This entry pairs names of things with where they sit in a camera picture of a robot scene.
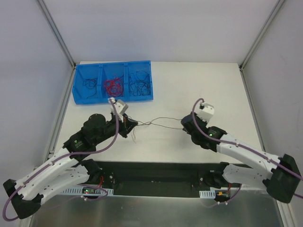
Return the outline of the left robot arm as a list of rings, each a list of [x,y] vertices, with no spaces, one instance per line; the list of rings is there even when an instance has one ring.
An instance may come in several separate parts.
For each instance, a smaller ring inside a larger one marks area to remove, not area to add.
[[[84,122],[80,131],[72,135],[56,155],[20,180],[8,179],[3,187],[9,197],[2,216],[6,221],[6,209],[12,204],[17,218],[24,219],[35,214],[49,199],[76,184],[99,181],[101,171],[93,159],[86,159],[96,153],[96,146],[118,135],[126,138],[138,122],[127,114],[121,118],[111,115],[106,121],[101,114],[93,114]]]

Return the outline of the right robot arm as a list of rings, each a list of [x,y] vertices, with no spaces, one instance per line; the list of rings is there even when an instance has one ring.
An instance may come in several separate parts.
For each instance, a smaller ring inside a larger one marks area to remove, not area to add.
[[[192,142],[203,149],[230,156],[244,167],[222,162],[213,173],[217,186],[227,183],[249,185],[262,190],[274,199],[290,203],[301,177],[295,159],[284,154],[282,157],[264,151],[256,151],[235,139],[226,131],[207,126],[197,114],[189,114],[181,120],[183,130],[191,136]]]

